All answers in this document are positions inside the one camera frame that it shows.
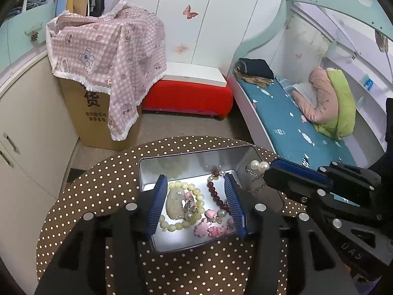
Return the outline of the pale jade pendant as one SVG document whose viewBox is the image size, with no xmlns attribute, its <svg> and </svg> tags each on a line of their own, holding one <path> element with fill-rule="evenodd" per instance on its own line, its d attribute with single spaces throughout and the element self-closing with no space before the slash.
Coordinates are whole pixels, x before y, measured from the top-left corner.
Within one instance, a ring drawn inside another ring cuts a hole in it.
<svg viewBox="0 0 393 295">
<path fill-rule="evenodd" d="M 184 218 L 184 196 L 185 193 L 181 187 L 175 187 L 169 190 L 166 201 L 166 212 L 171 220 L 180 220 Z"/>
</svg>

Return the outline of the dark metal jewelry box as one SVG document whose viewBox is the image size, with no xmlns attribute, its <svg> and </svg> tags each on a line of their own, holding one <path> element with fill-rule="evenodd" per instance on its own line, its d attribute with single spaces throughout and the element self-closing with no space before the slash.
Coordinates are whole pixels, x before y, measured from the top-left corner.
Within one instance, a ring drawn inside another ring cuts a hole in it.
<svg viewBox="0 0 393 295">
<path fill-rule="evenodd" d="M 140 189 L 153 189 L 158 176 L 165 175 L 169 186 L 177 181 L 183 187 L 194 185 L 204 196 L 201 206 L 204 211 L 218 212 L 219 206 L 214 202 L 207 182 L 212 180 L 218 196 L 226 202 L 223 176 L 229 173 L 242 189 L 253 195 L 257 203 L 280 213 L 285 209 L 281 193 L 267 187 L 260 173 L 250 168 L 253 161 L 261 162 L 262 156 L 252 145 L 145 158 L 139 164 Z M 212 179 L 216 171 L 220 173 L 217 180 Z M 181 230 L 170 232 L 158 226 L 150 238 L 153 250 L 159 254 L 185 251 L 236 234 L 232 216 L 227 214 L 221 222 L 210 222 L 205 212 L 194 224 Z"/>
</svg>

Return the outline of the blue bed mattress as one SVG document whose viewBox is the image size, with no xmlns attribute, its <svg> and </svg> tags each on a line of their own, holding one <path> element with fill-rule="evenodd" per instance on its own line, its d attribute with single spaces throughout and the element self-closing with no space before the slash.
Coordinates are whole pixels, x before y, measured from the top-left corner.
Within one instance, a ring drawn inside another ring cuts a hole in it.
<svg viewBox="0 0 393 295">
<path fill-rule="evenodd" d="M 356 165 L 343 140 L 331 139 L 314 129 L 279 79 L 267 87 L 252 85 L 241 79 L 238 83 L 251 100 L 279 157 L 314 170 L 332 161 Z"/>
</svg>

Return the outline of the pink and green pillow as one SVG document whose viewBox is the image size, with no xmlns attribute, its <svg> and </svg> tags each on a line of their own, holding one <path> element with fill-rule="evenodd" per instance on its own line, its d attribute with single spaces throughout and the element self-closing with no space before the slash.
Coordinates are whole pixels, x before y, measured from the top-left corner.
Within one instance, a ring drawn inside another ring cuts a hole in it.
<svg viewBox="0 0 393 295">
<path fill-rule="evenodd" d="M 307 83 L 293 86 L 292 96 L 317 132 L 337 141 L 353 133 L 356 103 L 341 70 L 315 68 Z"/>
</svg>

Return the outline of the dark folded clothes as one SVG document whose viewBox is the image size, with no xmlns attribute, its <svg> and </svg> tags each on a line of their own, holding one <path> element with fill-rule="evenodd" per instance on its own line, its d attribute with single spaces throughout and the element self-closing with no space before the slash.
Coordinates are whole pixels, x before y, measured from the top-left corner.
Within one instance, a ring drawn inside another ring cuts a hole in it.
<svg viewBox="0 0 393 295">
<path fill-rule="evenodd" d="M 240 58 L 234 74 L 237 79 L 262 87 L 269 86 L 274 80 L 274 73 L 264 59 Z"/>
</svg>

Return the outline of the white foam board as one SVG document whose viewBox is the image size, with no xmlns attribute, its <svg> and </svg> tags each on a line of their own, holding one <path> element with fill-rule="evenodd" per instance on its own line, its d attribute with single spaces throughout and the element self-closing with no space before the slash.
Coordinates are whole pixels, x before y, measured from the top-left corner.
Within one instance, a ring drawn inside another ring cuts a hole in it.
<svg viewBox="0 0 393 295">
<path fill-rule="evenodd" d="M 198 83 L 216 87 L 226 87 L 227 81 L 219 69 L 202 65 L 168 62 L 165 81 Z"/>
</svg>

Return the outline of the beige cabinet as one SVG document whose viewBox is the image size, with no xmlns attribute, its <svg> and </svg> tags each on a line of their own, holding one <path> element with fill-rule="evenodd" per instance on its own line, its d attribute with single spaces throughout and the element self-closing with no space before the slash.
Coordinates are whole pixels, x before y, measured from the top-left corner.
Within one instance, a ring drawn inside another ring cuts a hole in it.
<svg viewBox="0 0 393 295">
<path fill-rule="evenodd" d="M 41 227 L 77 139 L 43 51 L 1 85 L 1 259 L 25 294 L 37 287 Z"/>
</svg>

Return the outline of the red ottoman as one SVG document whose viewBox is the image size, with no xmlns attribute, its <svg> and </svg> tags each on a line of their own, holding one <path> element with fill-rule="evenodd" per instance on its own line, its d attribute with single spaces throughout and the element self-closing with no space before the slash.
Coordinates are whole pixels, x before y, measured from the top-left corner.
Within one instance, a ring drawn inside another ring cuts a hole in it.
<svg viewBox="0 0 393 295">
<path fill-rule="evenodd" d="M 183 81 L 156 82 L 142 102 L 144 111 L 184 113 L 225 118 L 231 111 L 230 87 L 218 87 Z"/>
</svg>

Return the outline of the brown cardboard box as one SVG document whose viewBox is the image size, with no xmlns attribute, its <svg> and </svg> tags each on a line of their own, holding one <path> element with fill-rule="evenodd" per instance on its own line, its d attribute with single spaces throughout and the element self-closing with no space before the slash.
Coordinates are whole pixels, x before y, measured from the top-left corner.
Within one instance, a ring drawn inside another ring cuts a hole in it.
<svg viewBox="0 0 393 295">
<path fill-rule="evenodd" d="M 65 106 L 75 130 L 86 147 L 123 150 L 134 145 L 140 130 L 138 120 L 123 141 L 114 141 L 108 127 L 109 95 L 87 91 L 82 84 L 60 79 Z"/>
</svg>

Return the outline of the pink checkered cloth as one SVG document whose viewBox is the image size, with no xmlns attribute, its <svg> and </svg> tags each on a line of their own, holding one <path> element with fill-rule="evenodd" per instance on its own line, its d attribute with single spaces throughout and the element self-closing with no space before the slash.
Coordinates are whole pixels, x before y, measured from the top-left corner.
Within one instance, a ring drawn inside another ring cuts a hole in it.
<svg viewBox="0 0 393 295">
<path fill-rule="evenodd" d="M 64 11 L 46 24 L 46 47 L 54 76 L 109 96 L 114 141 L 126 139 L 137 107 L 167 72 L 164 23 L 125 0 L 100 17 Z"/>
</svg>

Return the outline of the mint green drawer unit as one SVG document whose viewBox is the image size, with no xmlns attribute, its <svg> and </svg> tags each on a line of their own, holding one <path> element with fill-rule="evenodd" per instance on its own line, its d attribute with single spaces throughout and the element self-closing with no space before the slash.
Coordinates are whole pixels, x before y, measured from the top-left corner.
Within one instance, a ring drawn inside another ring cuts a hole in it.
<svg viewBox="0 0 393 295">
<path fill-rule="evenodd" d="M 47 3 L 6 20 L 1 25 L 1 72 L 24 54 L 45 42 L 45 25 L 55 15 Z"/>
</svg>

